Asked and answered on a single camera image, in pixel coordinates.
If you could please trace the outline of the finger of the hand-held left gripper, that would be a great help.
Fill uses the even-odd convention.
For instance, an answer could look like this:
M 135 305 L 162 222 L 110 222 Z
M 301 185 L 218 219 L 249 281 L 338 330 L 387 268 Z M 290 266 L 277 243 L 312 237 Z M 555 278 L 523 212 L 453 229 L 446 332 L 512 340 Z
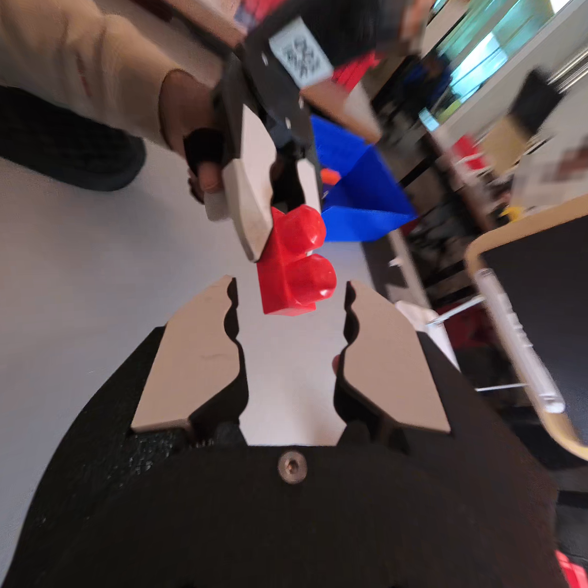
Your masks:
M 321 214 L 319 183 L 315 166 L 306 158 L 296 162 L 298 181 L 302 190 L 302 203 Z
M 247 259 L 257 263 L 273 231 L 271 168 L 276 147 L 257 114 L 242 107 L 240 154 L 223 169 L 229 215 Z

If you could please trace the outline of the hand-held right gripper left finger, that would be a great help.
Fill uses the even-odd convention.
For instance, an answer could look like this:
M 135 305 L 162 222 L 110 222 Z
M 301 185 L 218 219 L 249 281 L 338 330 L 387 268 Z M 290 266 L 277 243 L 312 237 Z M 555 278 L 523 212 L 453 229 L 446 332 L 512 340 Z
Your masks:
M 180 428 L 212 435 L 222 423 L 239 424 L 249 392 L 237 307 L 236 279 L 224 275 L 173 314 L 133 416 L 133 432 Z

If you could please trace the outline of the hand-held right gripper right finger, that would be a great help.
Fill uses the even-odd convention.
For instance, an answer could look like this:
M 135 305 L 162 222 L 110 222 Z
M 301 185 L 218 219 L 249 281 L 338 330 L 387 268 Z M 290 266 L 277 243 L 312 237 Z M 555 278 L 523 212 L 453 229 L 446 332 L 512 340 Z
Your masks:
M 390 422 L 449 434 L 451 427 L 416 329 L 382 295 L 348 281 L 344 301 L 347 342 L 336 371 L 336 411 L 349 422 Z

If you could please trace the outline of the blue plastic bin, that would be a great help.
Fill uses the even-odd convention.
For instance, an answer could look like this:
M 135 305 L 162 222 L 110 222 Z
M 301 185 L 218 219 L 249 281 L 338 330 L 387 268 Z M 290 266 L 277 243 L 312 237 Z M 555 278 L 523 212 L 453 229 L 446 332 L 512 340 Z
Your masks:
M 371 242 L 413 221 L 416 211 L 375 146 L 319 116 L 311 116 L 320 171 L 340 173 L 323 185 L 327 242 Z

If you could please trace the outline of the red two-stud toy block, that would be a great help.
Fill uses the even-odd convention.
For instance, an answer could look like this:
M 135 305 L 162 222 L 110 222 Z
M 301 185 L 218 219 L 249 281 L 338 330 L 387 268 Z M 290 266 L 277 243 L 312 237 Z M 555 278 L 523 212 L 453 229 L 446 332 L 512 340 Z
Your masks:
M 320 212 L 303 204 L 283 213 L 272 208 L 273 229 L 256 263 L 266 315 L 298 316 L 316 310 L 336 289 L 333 265 L 315 250 L 326 227 Z

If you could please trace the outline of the person's left forearm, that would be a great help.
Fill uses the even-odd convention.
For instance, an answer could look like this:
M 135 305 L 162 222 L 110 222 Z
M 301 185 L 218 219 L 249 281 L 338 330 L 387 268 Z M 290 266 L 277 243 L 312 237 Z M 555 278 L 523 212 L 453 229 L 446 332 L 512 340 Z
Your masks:
M 159 96 L 180 66 L 93 1 L 1 1 L 1 86 L 166 145 Z

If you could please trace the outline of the red rounded object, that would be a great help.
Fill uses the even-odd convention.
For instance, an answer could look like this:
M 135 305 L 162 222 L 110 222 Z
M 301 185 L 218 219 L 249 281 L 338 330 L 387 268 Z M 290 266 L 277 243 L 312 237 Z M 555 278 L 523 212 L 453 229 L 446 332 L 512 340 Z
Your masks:
M 569 560 L 561 551 L 555 551 L 557 561 L 562 570 L 562 574 L 567 581 L 568 587 L 587 587 L 587 573 L 585 569 Z

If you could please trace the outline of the person's left hand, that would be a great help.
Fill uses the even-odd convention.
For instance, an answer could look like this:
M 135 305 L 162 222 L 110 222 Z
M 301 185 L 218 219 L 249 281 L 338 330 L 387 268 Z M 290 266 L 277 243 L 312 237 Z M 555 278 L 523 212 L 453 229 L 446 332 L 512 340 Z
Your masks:
M 165 142 L 187 163 L 192 196 L 203 204 L 205 194 L 223 187 L 220 160 L 211 157 L 222 136 L 209 89 L 183 70 L 170 71 L 160 89 L 159 119 Z

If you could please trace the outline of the wooden table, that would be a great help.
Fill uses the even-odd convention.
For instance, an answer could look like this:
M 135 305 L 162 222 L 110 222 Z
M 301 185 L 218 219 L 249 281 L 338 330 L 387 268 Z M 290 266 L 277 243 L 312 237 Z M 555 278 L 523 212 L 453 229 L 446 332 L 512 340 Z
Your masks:
M 332 80 L 308 86 L 300 91 L 305 102 L 367 143 L 378 143 L 382 137 L 378 119 L 362 82 L 350 91 Z

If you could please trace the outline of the black seat cushion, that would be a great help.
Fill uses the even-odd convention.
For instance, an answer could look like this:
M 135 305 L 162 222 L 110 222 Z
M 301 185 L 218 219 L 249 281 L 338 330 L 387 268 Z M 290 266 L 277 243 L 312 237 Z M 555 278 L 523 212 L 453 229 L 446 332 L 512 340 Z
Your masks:
M 146 148 L 141 138 L 2 86 L 1 158 L 68 185 L 114 192 L 140 173 Z

